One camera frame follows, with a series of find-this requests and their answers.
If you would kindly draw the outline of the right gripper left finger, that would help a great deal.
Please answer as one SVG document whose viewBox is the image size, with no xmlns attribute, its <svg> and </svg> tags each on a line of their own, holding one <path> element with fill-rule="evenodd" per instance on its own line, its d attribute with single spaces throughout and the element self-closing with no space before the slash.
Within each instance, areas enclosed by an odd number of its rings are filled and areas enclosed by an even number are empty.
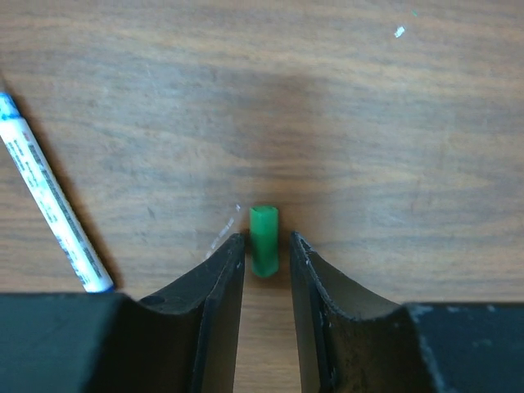
<svg viewBox="0 0 524 393">
<path fill-rule="evenodd" d="M 134 300 L 113 291 L 1 295 L 4 392 L 230 392 L 245 238 Z"/>
</svg>

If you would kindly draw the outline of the green pen cap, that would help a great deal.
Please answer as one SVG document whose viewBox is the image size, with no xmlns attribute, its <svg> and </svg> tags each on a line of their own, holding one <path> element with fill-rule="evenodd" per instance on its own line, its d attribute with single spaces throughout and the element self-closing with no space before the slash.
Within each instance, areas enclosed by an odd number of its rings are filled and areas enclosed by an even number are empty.
<svg viewBox="0 0 524 393">
<path fill-rule="evenodd" d="M 274 206 L 253 206 L 250 209 L 252 271 L 268 278 L 279 269 L 278 209 Z"/>
</svg>

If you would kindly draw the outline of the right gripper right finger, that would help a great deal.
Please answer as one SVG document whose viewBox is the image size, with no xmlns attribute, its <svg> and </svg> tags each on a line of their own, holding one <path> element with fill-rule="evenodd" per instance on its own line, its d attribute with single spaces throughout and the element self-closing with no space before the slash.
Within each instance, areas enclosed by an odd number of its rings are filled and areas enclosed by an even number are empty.
<svg viewBox="0 0 524 393">
<path fill-rule="evenodd" d="M 290 272 L 304 392 L 520 392 L 520 302 L 388 300 L 299 234 Z"/>
</svg>

